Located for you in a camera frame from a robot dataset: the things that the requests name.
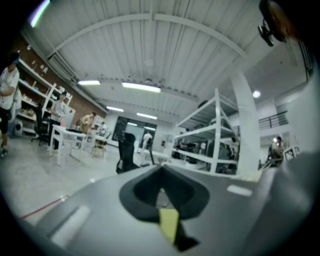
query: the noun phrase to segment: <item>window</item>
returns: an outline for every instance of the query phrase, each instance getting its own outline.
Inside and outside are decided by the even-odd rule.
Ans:
[[[139,141],[139,147],[141,148],[144,135],[150,132],[152,137],[155,138],[156,129],[157,126],[155,124],[119,116],[114,128],[112,140],[119,141],[123,133],[133,134],[135,139]]]

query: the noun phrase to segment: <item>black device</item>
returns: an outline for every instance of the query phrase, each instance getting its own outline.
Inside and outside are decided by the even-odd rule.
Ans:
[[[270,0],[260,1],[259,9],[263,16],[263,22],[262,25],[258,26],[257,28],[262,39],[268,44],[268,46],[273,47],[274,42],[271,38],[271,35],[274,36],[279,42],[286,42],[287,39],[277,31],[269,11],[269,4]]]
[[[148,163],[141,164],[140,166],[134,163],[135,140],[136,140],[136,137],[132,133],[124,132],[122,134],[122,138],[118,142],[120,160],[116,164],[117,174],[125,173],[134,169],[138,169],[140,167],[149,166]],[[151,161],[152,161],[152,164],[154,165],[155,162],[154,162],[154,157],[152,155],[152,144],[153,144],[153,140],[150,138],[147,142],[146,148],[150,152]]]

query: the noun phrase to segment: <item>gray plastic surface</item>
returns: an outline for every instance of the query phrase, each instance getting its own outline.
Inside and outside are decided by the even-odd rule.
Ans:
[[[136,169],[86,186],[49,212],[37,228],[50,236],[77,207],[87,206],[92,214],[69,244],[71,252],[88,256],[179,255],[181,252],[165,239],[157,224],[136,220],[120,202],[121,187],[155,167]],[[263,209],[275,171],[269,170],[259,183],[253,183],[173,169],[201,183],[210,193],[201,215],[181,222],[186,234],[200,242],[183,254],[237,255]],[[250,189],[253,194],[246,197],[228,192],[230,185]]]

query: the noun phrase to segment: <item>cap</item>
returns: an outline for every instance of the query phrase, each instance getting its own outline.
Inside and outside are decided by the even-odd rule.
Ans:
[[[269,2],[270,0],[261,0],[259,3],[259,9],[262,13],[262,16],[265,22],[268,24],[269,30],[272,35],[280,42],[283,42],[285,38],[277,31],[276,25],[272,19],[272,16],[269,11]]]

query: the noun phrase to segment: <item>white wall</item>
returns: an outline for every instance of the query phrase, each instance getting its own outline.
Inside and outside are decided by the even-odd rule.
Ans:
[[[319,69],[316,68],[309,84],[288,106],[287,118],[302,152],[320,150],[319,84]]]
[[[255,107],[256,107],[258,120],[277,114],[275,101],[273,99],[261,102],[261,103],[257,104]],[[232,116],[229,116],[229,119],[230,119],[232,126],[239,126],[240,125],[240,119],[239,119],[238,113],[234,114]]]

